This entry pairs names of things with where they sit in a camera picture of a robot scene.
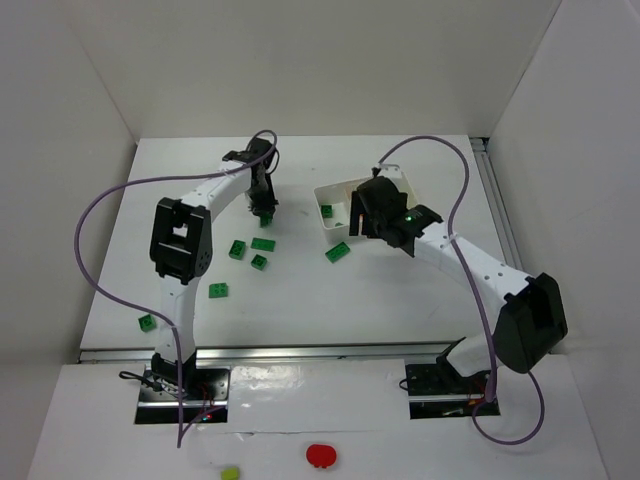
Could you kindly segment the green curved lego brick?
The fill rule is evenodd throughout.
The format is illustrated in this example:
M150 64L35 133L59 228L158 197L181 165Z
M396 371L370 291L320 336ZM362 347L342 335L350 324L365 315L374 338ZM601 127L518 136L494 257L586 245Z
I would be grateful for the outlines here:
M260 228L268 228L273 222L273 214L263 213L259 216L259 227Z

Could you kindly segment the green 2x3 lego brick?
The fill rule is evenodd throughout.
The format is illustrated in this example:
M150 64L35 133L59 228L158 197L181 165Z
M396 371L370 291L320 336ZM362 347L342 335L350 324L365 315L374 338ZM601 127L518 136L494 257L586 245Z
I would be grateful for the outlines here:
M340 242L339 244L333 246L328 251L325 252L325 257L331 262L336 263L337 261L344 258L347 254L349 254L351 249L345 242Z

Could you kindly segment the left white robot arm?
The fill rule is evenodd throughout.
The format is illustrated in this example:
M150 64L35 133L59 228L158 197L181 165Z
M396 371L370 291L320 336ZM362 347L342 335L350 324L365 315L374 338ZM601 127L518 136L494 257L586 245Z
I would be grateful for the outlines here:
M253 138L242 151L222 159L217 176L178 199L156 205L150 259L161 280L163 326L152 356L152 372L189 391L196 384L194 319L200 278L214 259L213 221L238 196L248 200L256 217L271 218L278 201L269 168L277 155L274 143Z

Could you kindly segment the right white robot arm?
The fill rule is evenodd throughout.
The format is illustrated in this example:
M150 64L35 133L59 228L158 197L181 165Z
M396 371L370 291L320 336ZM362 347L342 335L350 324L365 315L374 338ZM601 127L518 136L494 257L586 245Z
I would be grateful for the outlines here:
M459 379L504 366L526 374L568 333L558 282L546 273L533 277L492 257L451 229L435 211L408 205L408 195L389 178L377 176L351 194L349 233L379 238L422 260L472 293L481 334L453 343L438 358L439 368Z

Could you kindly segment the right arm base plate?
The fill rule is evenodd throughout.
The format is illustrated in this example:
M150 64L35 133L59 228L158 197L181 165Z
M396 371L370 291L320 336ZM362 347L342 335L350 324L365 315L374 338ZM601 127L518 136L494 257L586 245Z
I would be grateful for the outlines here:
M436 364L406 364L398 382L408 395L411 420L471 417L485 397L488 371L460 377Z

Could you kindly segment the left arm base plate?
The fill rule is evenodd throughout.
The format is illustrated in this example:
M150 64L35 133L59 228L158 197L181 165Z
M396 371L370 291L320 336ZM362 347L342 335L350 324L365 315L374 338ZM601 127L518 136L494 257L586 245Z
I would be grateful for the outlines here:
M231 370L207 368L197 372L194 390L183 395L184 423L198 415L199 423L226 423ZM178 423L177 387L155 377L146 368L140 383L134 423L165 425Z

